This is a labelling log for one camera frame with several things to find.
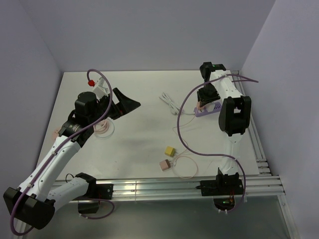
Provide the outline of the white 80W charger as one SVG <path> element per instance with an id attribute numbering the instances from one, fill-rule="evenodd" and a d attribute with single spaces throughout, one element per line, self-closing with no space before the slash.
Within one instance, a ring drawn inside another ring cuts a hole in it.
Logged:
<path id="1" fill-rule="evenodd" d="M 206 109 L 208 112 L 214 111 L 214 108 L 215 108 L 215 103 L 208 103 L 208 104 L 205 105 L 205 109 Z"/>

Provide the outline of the purple power strip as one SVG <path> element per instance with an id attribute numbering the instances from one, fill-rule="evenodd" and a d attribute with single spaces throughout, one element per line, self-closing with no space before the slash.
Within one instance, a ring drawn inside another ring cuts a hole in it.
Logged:
<path id="1" fill-rule="evenodd" d="M 203 117 L 206 115 L 211 115 L 211 114 L 220 112 L 221 107 L 222 105 L 220 102 L 208 103 L 202 107 L 199 105 L 199 102 L 198 102 L 197 106 L 194 108 L 194 114 L 197 118 Z"/>

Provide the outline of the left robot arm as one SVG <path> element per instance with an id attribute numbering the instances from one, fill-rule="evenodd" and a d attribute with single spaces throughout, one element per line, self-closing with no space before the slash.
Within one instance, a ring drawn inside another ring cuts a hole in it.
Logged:
<path id="1" fill-rule="evenodd" d="M 101 99 L 93 92 L 82 92 L 74 105 L 41 163 L 17 188 L 9 187 L 3 194 L 13 231 L 15 219 L 40 230 L 70 201 L 95 197 L 96 178 L 86 173 L 78 173 L 70 182 L 54 190 L 51 188 L 66 164 L 94 133 L 94 125 L 107 118 L 116 120 L 140 107 L 141 103 L 115 88 Z"/>

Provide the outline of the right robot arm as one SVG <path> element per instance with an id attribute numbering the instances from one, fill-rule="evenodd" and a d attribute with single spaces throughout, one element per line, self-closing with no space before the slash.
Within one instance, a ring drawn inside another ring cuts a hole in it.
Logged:
<path id="1" fill-rule="evenodd" d="M 238 173 L 236 159 L 239 157 L 239 145 L 242 135 L 250 124 L 251 98 L 240 93 L 232 76 L 226 72 L 222 64 L 204 62 L 200 66 L 200 73 L 205 85 L 197 90 L 197 108 L 217 100 L 222 101 L 218 125 L 226 137 L 225 152 L 218 168 L 218 175 L 224 176 L 216 181 L 216 190 L 227 194 L 233 188 L 231 177 Z"/>

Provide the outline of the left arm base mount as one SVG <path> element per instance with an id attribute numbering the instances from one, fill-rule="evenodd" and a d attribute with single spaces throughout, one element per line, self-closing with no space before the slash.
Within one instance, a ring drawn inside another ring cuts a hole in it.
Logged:
<path id="1" fill-rule="evenodd" d="M 86 194 L 75 199 L 78 201 L 77 210 L 83 217 L 91 219 L 108 217 L 115 209 L 114 203 L 111 201 L 113 195 L 114 185 L 111 183 L 97 184 L 96 187 L 89 189 Z M 104 216 L 89 216 L 89 214 L 96 214 L 102 206 L 106 206 L 108 213 Z"/>

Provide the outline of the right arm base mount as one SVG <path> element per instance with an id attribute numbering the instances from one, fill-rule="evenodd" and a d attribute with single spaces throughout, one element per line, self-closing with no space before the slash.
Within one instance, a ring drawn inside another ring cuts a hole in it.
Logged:
<path id="1" fill-rule="evenodd" d="M 219 211 L 229 212 L 244 202 L 245 186 L 239 178 L 239 173 L 227 175 L 218 173 L 214 180 L 201 180 L 195 187 L 201 191 L 203 197 L 214 198 L 214 205 Z"/>

